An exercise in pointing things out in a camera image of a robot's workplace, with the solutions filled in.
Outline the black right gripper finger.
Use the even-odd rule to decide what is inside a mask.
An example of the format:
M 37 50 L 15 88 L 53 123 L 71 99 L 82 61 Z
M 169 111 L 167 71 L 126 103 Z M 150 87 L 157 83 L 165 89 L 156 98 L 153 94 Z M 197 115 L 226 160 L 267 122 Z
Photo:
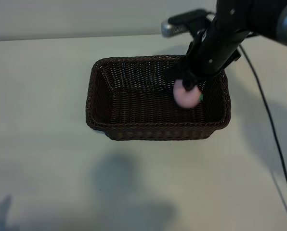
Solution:
M 164 70 L 163 74 L 168 79 L 186 79 L 185 77 L 185 66 L 182 61 L 179 61 L 174 67 Z
M 189 92 L 197 85 L 197 83 L 198 81 L 194 79 L 184 79 L 183 87 L 187 92 Z

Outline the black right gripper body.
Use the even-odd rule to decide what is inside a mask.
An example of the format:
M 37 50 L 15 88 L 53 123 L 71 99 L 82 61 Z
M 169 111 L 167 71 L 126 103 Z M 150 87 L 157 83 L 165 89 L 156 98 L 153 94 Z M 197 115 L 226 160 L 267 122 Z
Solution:
M 219 0 L 216 15 L 198 48 L 183 61 L 180 79 L 202 80 L 216 76 L 226 61 L 247 37 L 246 27 L 250 0 Z

